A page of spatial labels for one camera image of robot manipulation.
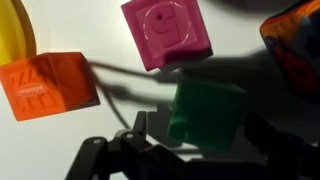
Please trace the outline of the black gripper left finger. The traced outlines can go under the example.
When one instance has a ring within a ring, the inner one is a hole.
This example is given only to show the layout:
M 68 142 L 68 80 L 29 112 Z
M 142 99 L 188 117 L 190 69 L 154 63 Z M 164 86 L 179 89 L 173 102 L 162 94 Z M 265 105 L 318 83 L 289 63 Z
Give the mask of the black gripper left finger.
M 129 180 L 184 180 L 184 161 L 162 145 L 146 140 L 147 113 L 139 111 L 134 126 L 108 141 L 102 136 L 83 141 L 65 180 L 110 180 L 123 173 Z

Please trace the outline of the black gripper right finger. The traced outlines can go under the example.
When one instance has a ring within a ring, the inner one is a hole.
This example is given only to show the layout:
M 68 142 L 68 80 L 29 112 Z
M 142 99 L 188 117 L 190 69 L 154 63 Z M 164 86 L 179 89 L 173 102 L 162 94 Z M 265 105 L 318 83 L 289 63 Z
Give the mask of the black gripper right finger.
M 278 131 L 256 113 L 249 113 L 244 134 L 252 145 L 267 154 L 264 180 L 320 180 L 320 147 Z

